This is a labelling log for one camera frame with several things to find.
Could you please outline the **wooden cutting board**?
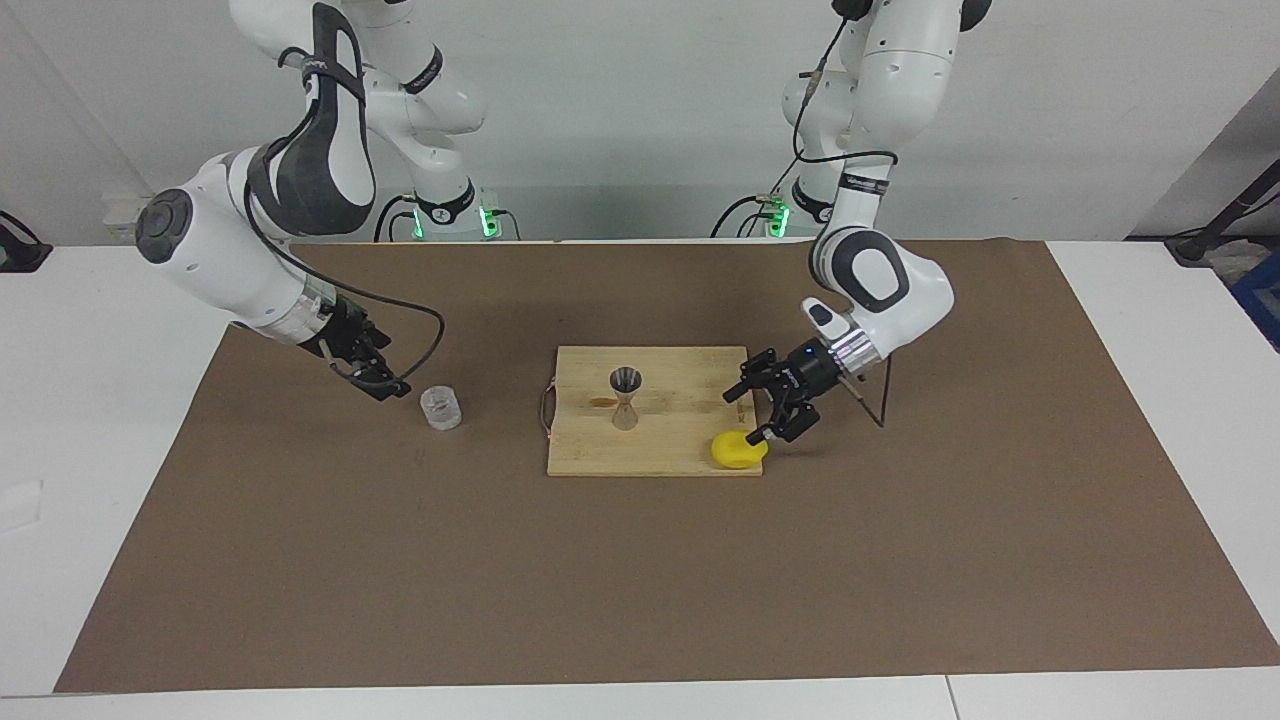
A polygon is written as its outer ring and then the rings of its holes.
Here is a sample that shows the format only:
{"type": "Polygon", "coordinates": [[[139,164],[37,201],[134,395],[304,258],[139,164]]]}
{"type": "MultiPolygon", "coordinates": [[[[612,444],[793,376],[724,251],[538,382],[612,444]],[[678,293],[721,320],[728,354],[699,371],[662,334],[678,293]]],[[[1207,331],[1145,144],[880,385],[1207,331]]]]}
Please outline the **wooden cutting board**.
{"type": "Polygon", "coordinates": [[[556,478],[762,477],[762,459],[726,468],[713,439],[756,425],[750,395],[727,404],[722,393],[740,378],[744,346],[572,346],[556,352],[556,410],[547,474],[556,478]],[[613,423],[618,397],[611,384],[621,368],[639,372],[631,405],[637,424],[613,423]]]}

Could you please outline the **black clamp mount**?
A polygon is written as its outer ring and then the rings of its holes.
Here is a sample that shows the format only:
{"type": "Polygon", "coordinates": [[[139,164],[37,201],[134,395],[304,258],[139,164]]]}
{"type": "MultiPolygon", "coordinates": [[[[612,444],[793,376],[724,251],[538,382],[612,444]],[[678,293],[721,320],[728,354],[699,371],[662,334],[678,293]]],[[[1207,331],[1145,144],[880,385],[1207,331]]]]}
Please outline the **black clamp mount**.
{"type": "Polygon", "coordinates": [[[51,252],[50,243],[45,243],[24,222],[0,209],[0,273],[33,273],[51,252]]]}

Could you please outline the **clear plastic cup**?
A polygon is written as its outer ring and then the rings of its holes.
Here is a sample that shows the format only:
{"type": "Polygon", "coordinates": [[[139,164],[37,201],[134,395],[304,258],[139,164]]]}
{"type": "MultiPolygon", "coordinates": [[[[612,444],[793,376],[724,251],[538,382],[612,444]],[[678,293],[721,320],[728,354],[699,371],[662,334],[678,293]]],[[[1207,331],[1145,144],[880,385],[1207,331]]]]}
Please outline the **clear plastic cup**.
{"type": "Polygon", "coordinates": [[[453,430],[463,420],[460,398],[449,386],[428,387],[420,396],[425,421],[434,430],[453,430]]]}

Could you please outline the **white tape patch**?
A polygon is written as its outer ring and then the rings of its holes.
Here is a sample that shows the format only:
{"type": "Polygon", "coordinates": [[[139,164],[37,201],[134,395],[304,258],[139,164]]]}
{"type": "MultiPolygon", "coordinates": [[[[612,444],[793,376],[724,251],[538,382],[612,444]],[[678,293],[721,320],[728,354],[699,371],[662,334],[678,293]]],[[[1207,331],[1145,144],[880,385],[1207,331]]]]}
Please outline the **white tape patch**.
{"type": "Polygon", "coordinates": [[[42,480],[0,486],[0,536],[40,523],[44,506],[42,480]]]}

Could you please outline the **black stand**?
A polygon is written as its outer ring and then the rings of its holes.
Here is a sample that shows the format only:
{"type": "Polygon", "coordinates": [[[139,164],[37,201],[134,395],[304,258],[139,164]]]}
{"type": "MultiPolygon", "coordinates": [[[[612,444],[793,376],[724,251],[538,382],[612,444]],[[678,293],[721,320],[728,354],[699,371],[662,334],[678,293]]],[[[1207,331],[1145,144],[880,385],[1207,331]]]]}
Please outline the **black stand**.
{"type": "Polygon", "coordinates": [[[1164,247],[1181,266],[1208,266],[1210,250],[1224,245],[1226,229],[1280,201],[1280,158],[1271,163],[1244,191],[1206,225],[1170,234],[1161,240],[1164,247]]]}

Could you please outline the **yellow lemon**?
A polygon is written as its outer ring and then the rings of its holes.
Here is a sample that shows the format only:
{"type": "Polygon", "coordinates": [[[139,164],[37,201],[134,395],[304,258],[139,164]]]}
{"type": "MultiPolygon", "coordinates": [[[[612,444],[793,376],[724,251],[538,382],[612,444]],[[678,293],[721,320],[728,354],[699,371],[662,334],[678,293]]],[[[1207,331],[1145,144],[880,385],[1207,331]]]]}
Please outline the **yellow lemon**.
{"type": "Polygon", "coordinates": [[[712,460],[726,470],[759,469],[769,451],[764,439],[753,443],[750,432],[741,429],[721,432],[710,441],[712,460]]]}

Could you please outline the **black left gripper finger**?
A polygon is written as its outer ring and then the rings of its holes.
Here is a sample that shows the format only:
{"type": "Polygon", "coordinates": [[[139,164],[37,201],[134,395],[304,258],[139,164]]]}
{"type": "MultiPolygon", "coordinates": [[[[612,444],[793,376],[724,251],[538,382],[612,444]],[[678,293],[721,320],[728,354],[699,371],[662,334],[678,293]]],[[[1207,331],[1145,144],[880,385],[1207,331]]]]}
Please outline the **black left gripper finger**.
{"type": "Polygon", "coordinates": [[[771,400],[769,419],[746,434],[750,446],[767,441],[791,443],[813,428],[820,414],[809,398],[771,400]]]}
{"type": "Polygon", "coordinates": [[[740,366],[739,380],[722,393],[722,400],[726,404],[736,404],[755,391],[771,392],[777,384],[778,361],[774,348],[765,348],[749,357],[740,366]]]}

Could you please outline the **brown table mat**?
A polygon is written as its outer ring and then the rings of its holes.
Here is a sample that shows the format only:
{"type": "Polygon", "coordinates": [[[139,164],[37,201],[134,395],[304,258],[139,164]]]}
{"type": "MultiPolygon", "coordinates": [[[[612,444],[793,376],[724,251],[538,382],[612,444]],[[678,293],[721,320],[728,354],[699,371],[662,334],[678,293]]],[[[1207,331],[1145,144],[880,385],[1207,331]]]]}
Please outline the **brown table mat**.
{"type": "Polygon", "coordinates": [[[874,427],[841,389],[760,478],[556,479],[561,345],[787,351],[788,245],[337,245],[439,309],[380,404],[229,329],[56,688],[709,682],[1280,665],[1041,243],[918,242],[956,290],[874,427]]]}

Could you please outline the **metal jigger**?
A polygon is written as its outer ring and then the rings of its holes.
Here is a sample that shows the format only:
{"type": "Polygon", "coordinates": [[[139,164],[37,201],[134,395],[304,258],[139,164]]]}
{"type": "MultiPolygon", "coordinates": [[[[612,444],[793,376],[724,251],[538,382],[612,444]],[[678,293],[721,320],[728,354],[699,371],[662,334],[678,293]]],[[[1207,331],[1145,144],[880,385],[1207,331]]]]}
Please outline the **metal jigger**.
{"type": "Polygon", "coordinates": [[[611,419],[613,428],[622,432],[635,429],[639,424],[639,413],[634,406],[634,398],[643,386],[643,374],[634,366],[620,366],[611,373],[609,383],[616,400],[611,419]]]}

